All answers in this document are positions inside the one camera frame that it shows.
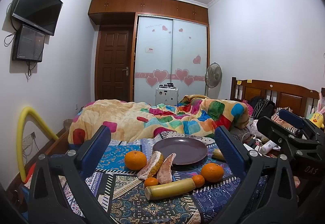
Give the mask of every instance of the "sliding wardrobe door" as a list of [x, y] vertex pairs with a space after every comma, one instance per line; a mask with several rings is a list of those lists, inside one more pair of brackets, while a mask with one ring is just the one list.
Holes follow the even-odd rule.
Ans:
[[185, 95], [204, 95], [207, 69], [207, 27], [174, 20], [172, 82], [178, 88], [178, 101]]
[[134, 101], [155, 105], [155, 91], [170, 82], [173, 20], [141, 16], [135, 49]]

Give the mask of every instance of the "wall-mounted tv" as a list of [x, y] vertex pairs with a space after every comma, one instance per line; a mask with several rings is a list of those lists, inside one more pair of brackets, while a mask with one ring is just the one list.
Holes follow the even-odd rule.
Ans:
[[54, 35], [61, 0], [18, 0], [12, 16], [48, 35]]

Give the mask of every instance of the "small orange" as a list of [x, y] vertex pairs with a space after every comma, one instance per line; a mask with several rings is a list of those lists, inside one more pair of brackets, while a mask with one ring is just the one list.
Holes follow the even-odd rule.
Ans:
[[124, 157], [124, 163], [127, 168], [133, 171], [141, 170], [147, 164], [147, 157], [143, 152], [132, 150]]
[[195, 175], [192, 177], [192, 180], [194, 181], [196, 188], [203, 186], [205, 183], [204, 177], [202, 175]]
[[223, 174], [223, 168], [213, 162], [204, 165], [201, 170], [201, 175], [204, 179], [211, 183], [220, 181]]
[[156, 186], [158, 184], [158, 180], [154, 177], [148, 177], [145, 181], [144, 181], [144, 186]]

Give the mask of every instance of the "wooden cabinet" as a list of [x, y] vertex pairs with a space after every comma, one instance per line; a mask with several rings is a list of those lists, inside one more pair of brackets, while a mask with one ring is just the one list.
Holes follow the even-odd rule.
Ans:
[[91, 0], [88, 14], [105, 12], [106, 3], [107, 0]]
[[208, 23], [208, 9], [177, 0], [91, 0], [88, 14], [145, 12]]
[[161, 14], [161, 0], [143, 0], [142, 12]]
[[125, 0], [107, 0], [105, 12], [124, 12]]
[[208, 10], [204, 7], [194, 6], [194, 20], [208, 22]]
[[161, 14], [178, 17], [178, 1], [161, 0]]
[[142, 12], [143, 0], [125, 0], [125, 12]]
[[178, 16], [181, 18], [187, 18], [194, 20], [194, 5], [185, 3], [185, 2], [178, 2]]

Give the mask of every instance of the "yellow plush toy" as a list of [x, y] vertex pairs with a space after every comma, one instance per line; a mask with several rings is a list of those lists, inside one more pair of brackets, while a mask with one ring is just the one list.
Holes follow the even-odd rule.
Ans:
[[313, 122], [318, 128], [324, 128], [324, 116], [325, 113], [325, 106], [324, 106], [324, 97], [322, 97], [322, 94], [320, 93], [320, 99], [318, 100], [317, 104], [317, 111], [312, 115], [312, 117], [309, 119], [311, 122]]

